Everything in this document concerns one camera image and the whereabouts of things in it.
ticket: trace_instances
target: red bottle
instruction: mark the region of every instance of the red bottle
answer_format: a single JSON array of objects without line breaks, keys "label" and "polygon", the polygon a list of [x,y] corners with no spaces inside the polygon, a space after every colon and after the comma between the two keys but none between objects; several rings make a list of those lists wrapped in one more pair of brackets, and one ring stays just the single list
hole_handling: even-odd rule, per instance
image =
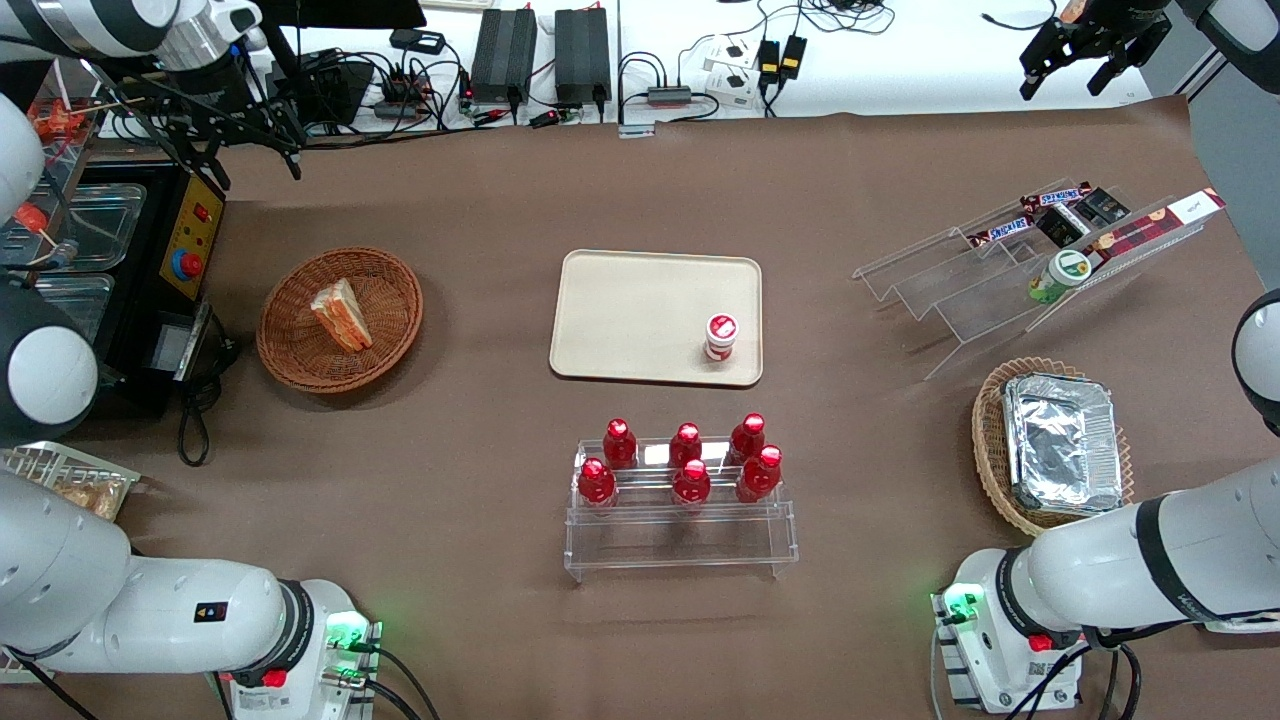
[{"label": "red bottle", "polygon": [[618,503],[618,483],[613,471],[598,457],[588,457],[577,474],[577,493],[590,507],[613,507]]},{"label": "red bottle", "polygon": [[671,438],[671,450],[667,454],[668,468],[684,468],[690,460],[703,459],[703,436],[698,433],[698,425],[685,423],[676,430],[676,437]]},{"label": "red bottle", "polygon": [[690,460],[676,471],[671,482],[671,501],[676,505],[701,505],[712,495],[712,478],[707,474],[707,464]]},{"label": "red bottle", "polygon": [[755,457],[762,447],[764,447],[764,416],[751,413],[730,434],[724,464],[741,465],[748,457]]},{"label": "red bottle", "polygon": [[739,502],[759,502],[773,492],[782,482],[782,451],[776,445],[767,445],[760,454],[749,457],[742,466],[742,477],[737,480]]},{"label": "red bottle", "polygon": [[609,420],[604,430],[604,461],[614,470],[636,466],[636,434],[622,418]]}]

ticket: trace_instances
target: brown tablecloth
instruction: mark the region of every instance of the brown tablecloth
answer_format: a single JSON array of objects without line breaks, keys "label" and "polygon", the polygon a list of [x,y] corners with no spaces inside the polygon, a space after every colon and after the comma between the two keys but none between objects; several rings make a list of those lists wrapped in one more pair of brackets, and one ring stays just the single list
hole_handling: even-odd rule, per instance
[{"label": "brown tablecloth", "polygon": [[[375,245],[421,277],[416,350],[370,392],[329,400],[279,387],[246,354],[209,414],[204,469],[174,456],[175,413],[69,442],[157,478],[120,518],[145,552],[342,584],[445,720],[929,716],[929,591],[969,552],[1027,542],[982,495],[969,439],[978,386],[1011,356],[1110,386],[1139,497],[1280,450],[1231,374],[1260,283],[1225,218],[1103,307],[928,383],[938,356],[916,324],[850,279],[1064,176],[1140,202],[1204,187],[1180,100],[667,126],[625,142],[614,127],[512,128],[307,152],[300,183],[259,149],[224,160],[236,187],[207,287],[234,333],[301,260]],[[764,378],[733,391],[554,377],[559,264],[577,247],[758,260]],[[776,582],[652,571],[575,587],[562,548],[576,439],[614,415],[649,436],[681,420],[727,432],[749,410],[787,454],[800,562]],[[1140,715],[1275,717],[1275,644],[1190,628],[1137,643]],[[1087,660],[1083,710],[1057,717],[1096,716],[1105,665]],[[193,676],[67,687],[104,719],[220,712]],[[940,692],[948,716],[974,716]],[[0,691],[0,716],[70,714],[37,688]]]}]

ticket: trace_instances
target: yellow panel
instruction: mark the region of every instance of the yellow panel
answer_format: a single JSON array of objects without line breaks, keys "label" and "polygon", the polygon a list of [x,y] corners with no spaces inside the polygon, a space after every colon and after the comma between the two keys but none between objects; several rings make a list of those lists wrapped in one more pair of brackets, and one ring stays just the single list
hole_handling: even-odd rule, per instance
[{"label": "yellow panel", "polygon": [[192,300],[200,293],[205,273],[202,272],[188,281],[178,279],[173,272],[173,255],[178,250],[186,250],[198,256],[201,264],[207,268],[209,251],[214,246],[214,236],[218,233],[218,224],[221,219],[223,201],[198,178],[189,178],[187,192],[182,197],[182,210],[178,213],[178,222],[174,223],[173,234],[169,237],[164,264],[160,266],[160,277]]}]

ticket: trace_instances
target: aluminum foil container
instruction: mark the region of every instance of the aluminum foil container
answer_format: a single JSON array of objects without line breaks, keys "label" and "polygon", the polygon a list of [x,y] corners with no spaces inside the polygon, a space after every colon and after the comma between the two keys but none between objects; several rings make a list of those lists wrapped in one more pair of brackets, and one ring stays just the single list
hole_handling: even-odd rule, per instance
[{"label": "aluminum foil container", "polygon": [[1005,383],[1014,497],[1028,510],[1100,515],[1124,502],[1107,388],[1032,373]]}]

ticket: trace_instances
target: bread slice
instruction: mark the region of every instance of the bread slice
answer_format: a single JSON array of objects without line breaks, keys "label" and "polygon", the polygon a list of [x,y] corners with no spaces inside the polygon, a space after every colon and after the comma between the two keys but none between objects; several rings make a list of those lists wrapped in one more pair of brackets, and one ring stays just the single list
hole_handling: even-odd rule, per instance
[{"label": "bread slice", "polygon": [[365,316],[360,313],[360,304],[347,278],[321,288],[311,301],[311,313],[347,352],[374,346],[374,338],[369,334]]}]

